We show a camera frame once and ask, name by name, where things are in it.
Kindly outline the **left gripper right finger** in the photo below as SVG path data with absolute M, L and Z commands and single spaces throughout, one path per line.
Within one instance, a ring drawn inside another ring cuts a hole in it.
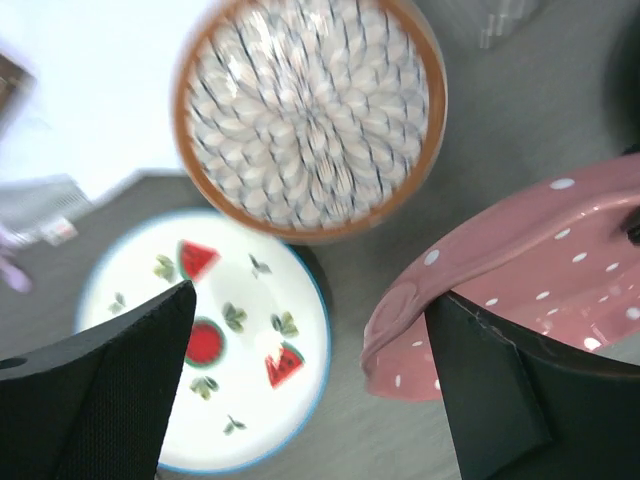
M 638 478 L 638 366 L 454 293 L 425 322 L 462 478 Z

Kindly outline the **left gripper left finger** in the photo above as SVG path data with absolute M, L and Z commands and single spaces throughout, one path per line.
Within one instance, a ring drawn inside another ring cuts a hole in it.
M 152 479 L 195 318 L 183 281 L 1 362 L 4 479 Z

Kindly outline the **pink polka dot plate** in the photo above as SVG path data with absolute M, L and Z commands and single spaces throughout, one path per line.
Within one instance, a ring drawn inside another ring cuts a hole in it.
M 447 292 L 595 351 L 639 329 L 639 157 L 540 182 L 465 221 L 388 287 L 364 330 L 367 391 L 436 400 L 425 308 Z

